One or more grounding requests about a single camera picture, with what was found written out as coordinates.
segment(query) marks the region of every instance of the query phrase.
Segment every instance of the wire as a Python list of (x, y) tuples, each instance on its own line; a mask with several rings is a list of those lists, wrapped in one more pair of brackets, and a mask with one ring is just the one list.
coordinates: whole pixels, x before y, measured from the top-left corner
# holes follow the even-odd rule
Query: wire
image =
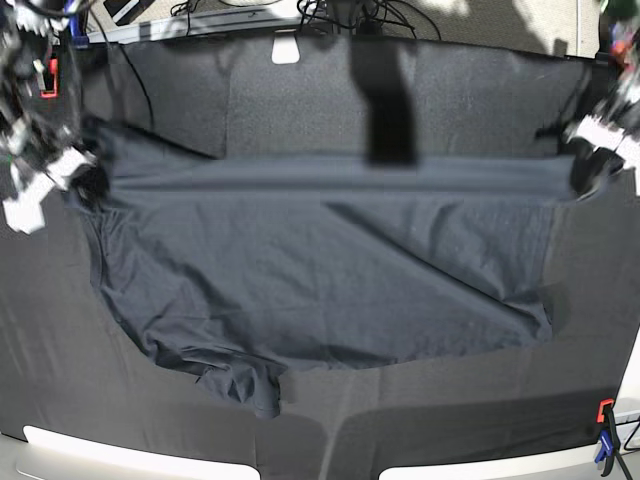
[(188, 37), (189, 33), (191, 33), (191, 14), (195, 13), (199, 3), (200, 3), (200, 0), (195, 0), (193, 2), (192, 0), (187, 0), (186, 2), (182, 2), (174, 5), (173, 7), (171, 7), (171, 10), (169, 11), (172, 17), (177, 17), (178, 15), (184, 15), (185, 13), (187, 14), (187, 33), (185, 33), (184, 35), (185, 37)]
[(18, 5), (24, 5), (32, 12), (37, 13), (43, 17), (47, 18), (72, 18), (78, 15), (79, 13), (86, 12), (90, 10), (96, 3), (100, 0), (88, 0), (85, 3), (82, 3), (76, 8), (73, 12), (58, 12), (56, 10), (49, 10), (48, 8), (42, 8), (33, 3), (31, 0), (19, 0)]
[[(98, 17), (93, 13), (93, 11), (90, 11), (89, 14), (93, 17), (94, 22), (96, 22), (96, 25), (98, 26), (98, 29), (100, 30), (100, 33), (104, 38), (105, 44), (107, 46), (107, 56), (110, 59), (113, 59), (113, 47), (111, 46), (111, 42), (107, 38), (107, 34), (104, 31), (104, 27), (100, 23), (100, 20), (98, 20)], [(138, 70), (136, 69), (136, 67), (133, 65), (133, 62), (131, 62), (131, 59), (129, 58), (129, 55), (127, 55), (127, 52), (125, 51), (124, 47), (119, 43), (117, 43), (116, 45), (120, 49), (120, 53), (122, 53), (125, 60), (129, 64), (129, 67), (131, 67), (131, 70), (133, 71), (133, 75), (136, 77), (136, 80), (140, 84), (140, 88), (142, 88), (142, 93), (144, 94), (144, 98), (147, 102), (147, 108), (149, 109), (149, 126), (151, 128), (151, 131), (154, 131), (156, 126), (156, 118), (153, 112), (153, 104), (151, 103), (151, 97), (149, 97), (149, 93), (147, 92), (147, 88), (144, 86), (142, 77), (140, 77), (140, 74), (138, 73)]]
[(638, 433), (638, 428), (640, 427), (640, 422), (638, 422), (638, 424), (636, 425), (636, 428), (633, 429), (633, 432), (631, 432), (631, 435), (629, 435), (629, 437), (627, 438), (627, 441), (624, 442), (624, 449), (627, 452), (637, 452), (640, 451), (640, 447), (629, 447), (629, 442), (633, 439), (633, 437), (636, 436), (636, 433)]
[(412, 9), (413, 11), (415, 11), (418, 15), (420, 15), (422, 18), (424, 18), (427, 22), (429, 22), (431, 24), (431, 26), (433, 27), (433, 29), (435, 30), (436, 34), (438, 35), (438, 40), (442, 40), (442, 33), (440, 33), (440, 29), (438, 28), (438, 26), (436, 25), (436, 22), (434, 22), (433, 20), (431, 20), (431, 17), (429, 17), (429, 15), (427, 15), (426, 13), (424, 13), (422, 10), (420, 10), (418, 7), (416, 7), (415, 5), (410, 4), (409, 2), (407, 2), (406, 0), (384, 0), (385, 2), (388, 3), (401, 3), (402, 5), (406, 5), (407, 7), (409, 7), (410, 9)]
[[(310, 25), (311, 21), (313, 20), (318, 20), (321, 22), (327, 22), (331, 25), (335, 25), (338, 28), (344, 28), (349, 31), (356, 30), (360, 26), (361, 22), (368, 21), (378, 23), (379, 25), (396, 25), (399, 27), (407, 28), (411, 32), (413, 38), (417, 39), (415, 26), (413, 26), (407, 20), (407, 17), (397, 7), (392, 5), (392, 2), (396, 2), (406, 5), (418, 12), (420, 16), (426, 19), (433, 27), (436, 34), (438, 35), (438, 40), (442, 40), (442, 34), (440, 33), (440, 29), (435, 24), (435, 22), (426, 13), (422, 12), (417, 7), (405, 0), (372, 0), (373, 4), (375, 5), (375, 11), (371, 13), (367, 10), (366, 6), (362, 4), (361, 1), (356, 1), (349, 11), (346, 24), (341, 22), (338, 18), (329, 15), (326, 10), (326, 5), (323, 5), (324, 8), (322, 14), (318, 14), (321, 2), (324, 3), (325, 1), (326, 0), (298, 0), (298, 2), (296, 3), (296, 8), (298, 9), (298, 12), (301, 16), (298, 30), (301, 30), (304, 27), (305, 20), (306, 25)], [(313, 12), (310, 12), (310, 9), (314, 3), (315, 7), (313, 8)], [(384, 15), (382, 18), (380, 18), (381, 11), (384, 11)], [(387, 17), (389, 14), (395, 17), (396, 20), (388, 19)]]

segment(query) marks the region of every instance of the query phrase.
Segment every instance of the gray fabric surface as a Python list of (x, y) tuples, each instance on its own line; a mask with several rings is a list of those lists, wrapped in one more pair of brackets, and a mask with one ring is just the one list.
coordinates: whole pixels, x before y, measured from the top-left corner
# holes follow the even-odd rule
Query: gray fabric surface
[[(252, 41), (258, 43), (247, 45)], [(202, 58), (195, 62), (186, 52), (177, 56), (173, 68), (165, 69), (166, 76), (157, 80), (158, 87), (162, 82), (163, 96), (182, 91), (184, 82), (189, 81), (181, 67), (182, 58), (194, 61), (192, 68), (196, 70), (202, 65), (203, 72), (190, 71), (190, 77), (199, 78), (222, 72), (219, 66), (213, 67), (215, 72), (209, 69), (211, 58), (235, 52), (225, 57), (229, 59), (226, 71), (232, 75), (240, 68), (237, 65), (243, 65), (245, 74), (256, 83), (254, 91), (261, 90), (267, 100), (256, 103), (253, 110), (243, 109), (242, 115), (236, 111), (239, 104), (228, 104), (229, 111), (239, 115), (234, 125), (244, 125), (245, 130), (234, 145), (229, 142), (225, 146), (224, 139), (231, 132), (212, 133), (226, 124), (226, 112), (210, 108), (220, 98), (218, 86), (216, 90), (202, 86), (188, 104), (180, 102), (186, 97), (174, 95), (170, 101), (180, 110), (157, 114), (159, 125), (166, 122), (165, 132), (172, 119), (179, 118), (182, 127), (171, 140), (199, 151), (224, 154), (242, 150), (241, 143), (249, 141), (261, 150), (273, 150), (278, 147), (276, 141), (250, 137), (273, 135), (279, 142), (281, 132), (291, 132), (289, 140), (299, 142), (299, 149), (318, 149), (331, 143), (339, 148), (335, 138), (343, 134), (333, 129), (331, 122), (336, 120), (324, 99), (344, 95), (344, 102), (353, 102), (355, 87), (345, 86), (350, 73), (344, 64), (331, 64), (334, 67), (330, 70), (332, 76), (344, 78), (334, 83), (342, 85), (344, 92), (334, 89), (320, 95), (315, 92), (318, 87), (310, 88), (314, 91), (308, 92), (312, 97), (305, 102), (307, 108), (289, 113), (304, 112), (305, 121), (312, 124), (312, 128), (305, 127), (307, 131), (331, 133), (324, 139), (318, 133), (307, 141), (309, 137), (292, 128), (295, 118), (274, 119), (270, 109), (280, 103), (269, 97), (285, 98), (285, 87), (295, 92), (298, 83), (311, 81), (305, 80), (311, 72), (320, 82), (323, 74), (328, 76), (326, 68), (316, 70), (313, 64), (283, 67), (297, 76), (272, 76), (265, 81), (261, 76), (264, 70), (257, 68), (260, 64), (256, 62), (268, 60), (268, 38), (228, 44), (209, 39), (183, 42), (180, 48), (193, 48)], [(301, 49), (308, 52), (314, 44), (324, 54), (347, 56), (343, 43), (333, 45), (343, 50), (336, 53), (329, 52), (330, 42), (313, 40), (301, 42)], [(137, 55), (160, 65), (173, 45), (135, 48), (140, 49)], [(452, 51), (441, 55), (440, 47)], [(464, 55), (460, 53), (464, 47), (423, 43), (417, 48), (425, 49), (432, 65), (415, 77), (432, 82), (423, 93), (443, 95), (450, 85), (440, 82), (439, 73), (459, 68), (456, 55)], [(520, 145), (528, 144), (530, 150), (519, 151), (527, 155), (555, 153), (552, 140), (533, 138), (537, 129), (549, 126), (564, 109), (583, 65), (563, 62), (553, 67), (557, 68), (554, 75), (533, 81), (546, 75), (547, 67), (552, 68), (547, 59), (473, 51), (478, 71), (473, 81), (464, 77), (468, 87), (455, 87), (468, 93), (469, 101), (463, 97), (465, 101), (453, 103), (451, 107), (457, 108), (446, 110), (446, 115), (440, 115), (441, 109), (434, 110), (432, 114), (441, 116), (439, 119), (418, 116), (416, 125), (459, 125), (456, 119), (467, 116), (479, 120), (465, 124), (464, 132), (456, 138), (434, 136), (434, 148), (456, 153), (474, 145), (508, 155), (511, 148), (519, 150)], [(496, 55), (504, 60), (496, 64)], [(485, 56), (494, 59), (487, 68), (480, 61)], [(255, 72), (249, 69), (251, 62), (256, 64)], [(530, 81), (523, 82), (520, 71), (529, 72)], [(125, 100), (131, 106), (138, 105), (128, 114), (137, 115), (136, 121), (144, 125), (144, 100), (132, 95), (139, 87), (125, 65), (117, 67), (115, 74), (125, 79)], [(448, 83), (454, 83), (457, 77), (450, 78), (454, 80)], [(512, 83), (511, 78), (520, 81)], [(87, 98), (87, 102), (110, 116), (113, 100), (109, 91), (91, 90), (94, 87), (89, 83), (87, 96), (95, 98)], [(492, 91), (493, 84), (506, 88), (509, 94)], [(473, 85), (483, 88), (476, 94)], [(154, 98), (159, 96), (158, 87), (150, 91)], [(496, 104), (501, 97), (502, 106)], [(313, 121), (316, 112), (322, 122)], [(349, 112), (340, 110), (341, 115)], [(353, 125), (340, 121), (351, 132), (364, 132), (356, 125), (360, 120), (357, 114), (355, 109)], [(190, 121), (203, 118), (201, 115), (208, 116), (211, 125)], [(246, 118), (249, 116), (262, 123)], [(270, 122), (273, 127), (265, 126)], [(247, 130), (252, 126), (257, 126), (256, 131)], [(422, 135), (430, 133), (419, 131), (415, 138)], [(366, 136), (355, 136), (360, 143), (351, 144), (349, 135), (339, 138), (347, 141), (348, 148), (356, 148), (368, 146)], [(495, 147), (482, 138), (495, 141)], [(506, 458), (593, 443), (598, 431), (594, 423), (597, 405), (616, 394), (638, 331), (640, 286), (634, 268), (640, 260), (636, 241), (639, 208), (633, 178), (625, 173), (603, 195), (568, 207), (558, 217), (556, 240), (543, 275), (545, 304), (552, 308), (555, 319), (554, 338), (549, 344), (358, 372), (286, 374), (281, 379), (283, 415), (262, 422), (249, 411), (211, 400), (193, 385), (190, 376), (160, 369), (138, 352), (93, 296), (88, 249), (79, 220), (52, 196), (45, 205), (46, 230), (25, 238), (0, 229), (0, 245), (6, 252), (0, 262), (0, 430), (21, 437), (22, 427), (31, 424), (155, 453), (246, 463), (256, 466), (267, 480), (368, 480), (391, 466)]]

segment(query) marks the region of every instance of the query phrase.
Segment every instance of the red clamp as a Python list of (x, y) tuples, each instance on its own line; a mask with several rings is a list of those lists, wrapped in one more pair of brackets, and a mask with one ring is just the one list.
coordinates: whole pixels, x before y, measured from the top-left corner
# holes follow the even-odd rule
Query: red clamp
[(42, 98), (56, 98), (58, 96), (58, 59), (52, 58), (49, 60), (49, 75), (53, 77), (53, 89), (41, 90), (40, 97)]
[(596, 421), (598, 423), (604, 423), (604, 407), (606, 407), (607, 405), (611, 405), (613, 407), (613, 403), (613, 398), (607, 398), (606, 400), (600, 402), (600, 407), (598, 408), (598, 417), (596, 418)]

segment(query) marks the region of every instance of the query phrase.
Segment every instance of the black cloth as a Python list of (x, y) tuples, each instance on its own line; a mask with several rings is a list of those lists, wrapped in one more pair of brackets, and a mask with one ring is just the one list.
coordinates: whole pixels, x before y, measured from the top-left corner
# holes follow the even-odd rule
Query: black cloth
[[(298, 157), (285, 168), (281, 158), (207, 161), (89, 123), (108, 184), (88, 205), (94, 284), (154, 363), (198, 375), (208, 391), (258, 416), (279, 413), (278, 377), (288, 368), (374, 368), (551, 336), (537, 291), (549, 199), (496, 199), (480, 173), (512, 170), (525, 189), (543, 166), (551, 172), (545, 187), (568, 185), (570, 158), (481, 159), (475, 168), (431, 160), (376, 177), (349, 157)], [(429, 192), (439, 164), (484, 186), (488, 198)], [(367, 194), (318, 198), (299, 179), (309, 169), (316, 183), (329, 175), (325, 188), (346, 178), (352, 197), (357, 182), (348, 173), (360, 172)], [(421, 171), (422, 192), (398, 182), (405, 194), (390, 195), (392, 180), (419, 184)], [(253, 173), (253, 181), (238, 186), (233, 173)], [(264, 197), (265, 183), (287, 176), (301, 198), (287, 185)], [(87, 198), (94, 183), (77, 188)]]
[[(415, 140), (426, 154), (554, 155), (557, 136), (536, 132), (575, 113), (576, 90), (592, 69), (588, 60), (386, 41), (400, 46)], [(360, 53), (375, 57), (376, 42), (368, 44)], [(349, 45), (299, 37), (301, 60), (286, 66), (271, 62), (271, 35), (125, 48), (153, 102), (156, 133), (222, 157), (327, 145), (366, 151), (368, 108), (351, 78)], [(111, 68), (112, 88), (104, 50), (87, 55), (102, 61), (85, 66), (91, 110), (148, 128), (124, 59)], [(59, 100), (69, 71), (62, 67)], [(94, 294), (81, 215), (59, 195), (44, 203), (47, 227), (30, 236), (11, 232), (0, 212), (0, 431), (24, 439), (22, 428), (34, 425), (242, 463), (263, 480), (370, 480), (389, 467), (594, 444), (595, 411), (616, 396), (638, 332), (634, 188), (623, 172), (602, 195), (556, 211), (542, 274), (551, 341), (367, 370), (290, 370), (272, 421), (217, 401), (191, 375), (139, 352)]]

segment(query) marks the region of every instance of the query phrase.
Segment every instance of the white object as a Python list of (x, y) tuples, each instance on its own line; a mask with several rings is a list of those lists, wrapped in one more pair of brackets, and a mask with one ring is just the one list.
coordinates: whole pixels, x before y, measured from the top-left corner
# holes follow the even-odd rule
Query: white object
[(271, 61), (276, 65), (288, 65), (300, 61), (300, 50), (298, 50), (294, 30), (276, 32), (275, 39), (273, 40)]
[(65, 150), (62, 156), (47, 167), (47, 173), (37, 172), (28, 185), (22, 185), (20, 172), (15, 164), (11, 165), (11, 177), (18, 191), (17, 198), (2, 202), (4, 216), (9, 228), (14, 232), (27, 235), (45, 226), (40, 203), (51, 190), (66, 190), (73, 173), (83, 164), (92, 163), (75, 148)]
[(140, 3), (140, 0), (131, 0), (124, 7), (122, 7), (118, 13), (113, 16), (113, 23), (118, 23), (124, 18), (124, 16), (131, 11), (133, 7)]
[(597, 117), (587, 115), (577, 125), (569, 139), (583, 138), (593, 145), (594, 150), (606, 148), (624, 160), (624, 169), (635, 169), (636, 196), (640, 197), (640, 142), (624, 134), (624, 130), (605, 125)]
[(24, 427), (23, 432), (30, 445), (109, 465), (199, 480), (260, 480), (260, 474), (248, 465), (205, 462), (129, 450), (31, 426)]
[(18, 169), (11, 165), (11, 176), (18, 189), (18, 197), (2, 202), (4, 216), (9, 228), (14, 232), (24, 232), (27, 235), (44, 227), (44, 216), (40, 202), (55, 187), (55, 183), (44, 173), (37, 173), (31, 183), (21, 190), (18, 185)]
[(279, 2), (280, 0), (220, 0), (222, 3), (231, 5), (232, 7), (258, 7), (261, 5), (269, 5)]

